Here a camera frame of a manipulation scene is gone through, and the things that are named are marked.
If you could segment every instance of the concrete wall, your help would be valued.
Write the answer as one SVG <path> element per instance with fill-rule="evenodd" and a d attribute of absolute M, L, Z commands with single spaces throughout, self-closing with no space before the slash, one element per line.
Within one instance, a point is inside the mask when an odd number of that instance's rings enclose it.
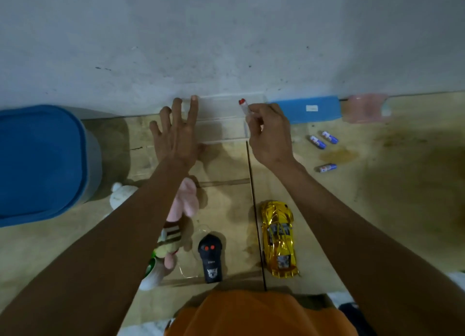
<path fill-rule="evenodd" d="M 464 2 L 0 0 L 0 107 L 463 90 Z"/>

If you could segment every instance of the black remote control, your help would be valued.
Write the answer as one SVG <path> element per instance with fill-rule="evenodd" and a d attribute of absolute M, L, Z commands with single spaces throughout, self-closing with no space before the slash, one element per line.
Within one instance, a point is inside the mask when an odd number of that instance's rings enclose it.
<path fill-rule="evenodd" d="M 221 272 L 221 240 L 213 235 L 207 234 L 199 243 L 199 254 L 201 255 L 204 268 L 205 282 L 213 283 L 223 280 Z"/>

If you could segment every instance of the gold toy car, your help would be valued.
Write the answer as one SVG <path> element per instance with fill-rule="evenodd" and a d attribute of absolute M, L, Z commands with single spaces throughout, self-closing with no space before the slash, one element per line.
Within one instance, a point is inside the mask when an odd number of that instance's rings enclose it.
<path fill-rule="evenodd" d="M 286 204 L 269 201 L 261 206 L 263 255 L 273 276 L 293 277 L 299 273 L 294 253 L 294 216 Z"/>

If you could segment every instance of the orange clothing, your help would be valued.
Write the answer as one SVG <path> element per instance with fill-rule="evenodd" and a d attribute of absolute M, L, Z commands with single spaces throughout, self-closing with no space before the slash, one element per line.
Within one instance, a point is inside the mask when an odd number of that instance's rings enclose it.
<path fill-rule="evenodd" d="M 276 292 L 212 291 L 198 308 L 181 310 L 166 336 L 309 335 L 357 336 L 335 308 L 305 309 Z"/>

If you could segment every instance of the pink plush toy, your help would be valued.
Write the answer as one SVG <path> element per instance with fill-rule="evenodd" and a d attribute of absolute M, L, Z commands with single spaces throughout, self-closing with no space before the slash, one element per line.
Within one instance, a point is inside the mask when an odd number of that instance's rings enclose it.
<path fill-rule="evenodd" d="M 196 196 L 197 187 L 190 178 L 184 178 L 176 193 L 171 210 L 166 219 L 158 239 L 158 247 L 155 249 L 155 256 L 165 259 L 167 269 L 174 268 L 174 254 L 181 246 L 181 231 L 178 221 L 184 214 L 188 217 L 194 216 L 199 211 L 199 201 Z"/>

